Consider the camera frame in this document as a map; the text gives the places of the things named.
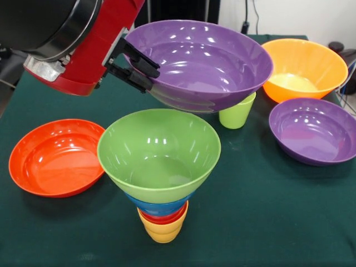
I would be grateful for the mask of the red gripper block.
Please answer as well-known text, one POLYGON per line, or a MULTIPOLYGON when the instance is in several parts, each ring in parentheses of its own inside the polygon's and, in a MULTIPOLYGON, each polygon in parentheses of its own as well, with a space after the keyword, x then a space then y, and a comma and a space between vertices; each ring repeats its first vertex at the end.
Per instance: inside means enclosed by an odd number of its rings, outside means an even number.
POLYGON ((143 1, 104 1, 88 36, 68 63, 35 60, 34 76, 46 85, 76 96, 88 96, 108 73, 141 93, 152 89, 148 78, 160 76, 160 65, 122 37, 143 1))

